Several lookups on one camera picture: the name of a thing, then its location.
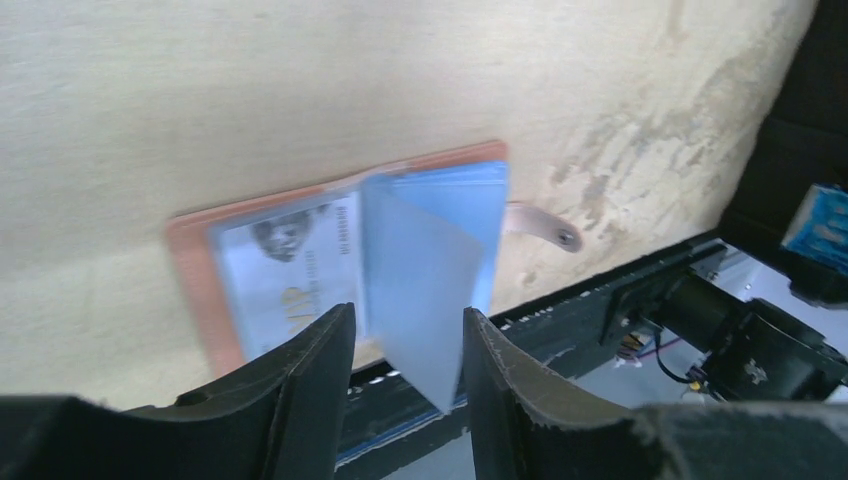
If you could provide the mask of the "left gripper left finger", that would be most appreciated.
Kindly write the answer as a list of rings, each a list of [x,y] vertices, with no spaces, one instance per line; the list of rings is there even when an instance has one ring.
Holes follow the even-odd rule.
[[[75,396],[1,400],[5,479],[330,479],[351,375],[355,311],[340,304],[289,342],[167,407]]]

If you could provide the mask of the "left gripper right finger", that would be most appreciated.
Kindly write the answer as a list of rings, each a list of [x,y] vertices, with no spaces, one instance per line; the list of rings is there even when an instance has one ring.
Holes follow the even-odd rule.
[[[843,479],[847,408],[818,402],[628,409],[570,383],[479,310],[463,375],[480,479]]]

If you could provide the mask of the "pink leather card holder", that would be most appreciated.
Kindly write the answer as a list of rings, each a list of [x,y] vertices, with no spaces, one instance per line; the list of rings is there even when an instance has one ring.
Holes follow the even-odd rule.
[[[356,340],[382,357],[442,412],[453,408],[462,364],[463,312],[487,311],[502,236],[582,249],[579,230],[508,198],[501,141],[390,163],[321,185],[181,215],[166,241],[218,374],[245,359],[208,235],[225,222],[321,194],[360,196],[362,292]]]

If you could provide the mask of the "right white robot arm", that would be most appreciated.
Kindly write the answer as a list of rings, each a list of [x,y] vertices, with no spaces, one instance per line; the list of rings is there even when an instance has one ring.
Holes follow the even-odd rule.
[[[660,272],[618,289],[606,312],[602,345],[647,328],[658,348],[668,330],[704,354],[677,383],[722,401],[823,401],[847,383],[847,359],[822,334],[777,306],[742,301],[694,270]]]

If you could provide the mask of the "blue packet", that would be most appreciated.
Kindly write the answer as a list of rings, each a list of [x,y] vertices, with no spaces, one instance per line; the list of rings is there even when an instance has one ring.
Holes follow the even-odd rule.
[[[847,192],[835,186],[812,185],[781,247],[847,275]]]

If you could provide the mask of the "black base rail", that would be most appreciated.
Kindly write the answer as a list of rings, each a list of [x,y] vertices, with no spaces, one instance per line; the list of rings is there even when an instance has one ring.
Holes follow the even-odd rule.
[[[492,317],[506,337],[569,378],[609,360],[601,344],[618,290],[666,272],[715,271],[726,247],[709,232],[643,256]],[[353,375],[338,447],[338,479],[471,479],[465,390],[443,414],[380,362]]]

